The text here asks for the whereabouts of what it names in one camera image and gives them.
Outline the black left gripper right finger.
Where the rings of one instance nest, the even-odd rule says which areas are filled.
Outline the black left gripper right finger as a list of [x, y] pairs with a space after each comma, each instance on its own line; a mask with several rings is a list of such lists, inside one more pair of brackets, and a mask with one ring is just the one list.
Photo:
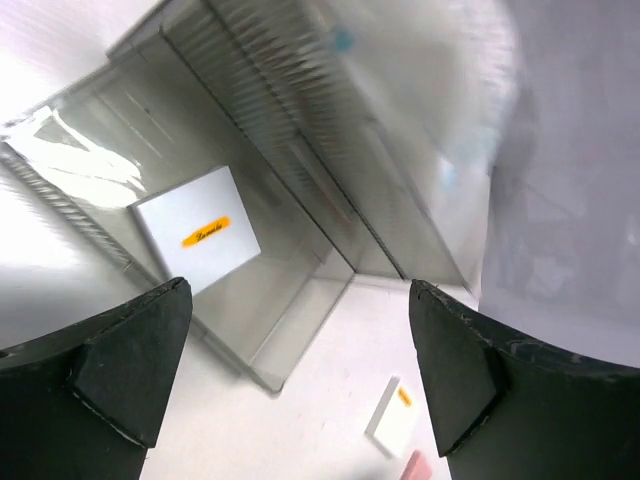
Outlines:
[[556, 347], [424, 280], [409, 321], [438, 454], [455, 479], [635, 479], [639, 372]]

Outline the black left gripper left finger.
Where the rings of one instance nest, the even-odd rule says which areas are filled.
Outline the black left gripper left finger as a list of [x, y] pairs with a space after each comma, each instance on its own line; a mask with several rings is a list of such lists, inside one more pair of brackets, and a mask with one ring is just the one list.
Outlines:
[[1, 352], [4, 479], [137, 479], [156, 446], [192, 320], [174, 278]]

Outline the clear acrylic makeup organizer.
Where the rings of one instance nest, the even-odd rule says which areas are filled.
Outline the clear acrylic makeup organizer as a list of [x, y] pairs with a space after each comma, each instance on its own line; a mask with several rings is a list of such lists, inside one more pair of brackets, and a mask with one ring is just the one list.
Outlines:
[[193, 326], [276, 395], [355, 275], [476, 289], [519, 65], [502, 1], [165, 1], [7, 126], [1, 185], [62, 263], [147, 290], [174, 276], [151, 207], [228, 170], [205, 203], [238, 194], [259, 249]]

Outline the pink sticky pad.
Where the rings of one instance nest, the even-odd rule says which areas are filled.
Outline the pink sticky pad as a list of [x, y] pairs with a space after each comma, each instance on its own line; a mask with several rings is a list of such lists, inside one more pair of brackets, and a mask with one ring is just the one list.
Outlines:
[[411, 454], [404, 470], [400, 476], [400, 480], [430, 480], [432, 477], [432, 468], [420, 450], [414, 450]]

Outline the white pad with yellow stick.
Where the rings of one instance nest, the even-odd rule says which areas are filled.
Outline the white pad with yellow stick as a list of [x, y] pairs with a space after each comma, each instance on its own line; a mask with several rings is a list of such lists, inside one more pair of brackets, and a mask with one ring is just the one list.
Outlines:
[[186, 279], [194, 295], [261, 253], [227, 166], [140, 200], [129, 210], [163, 274]]

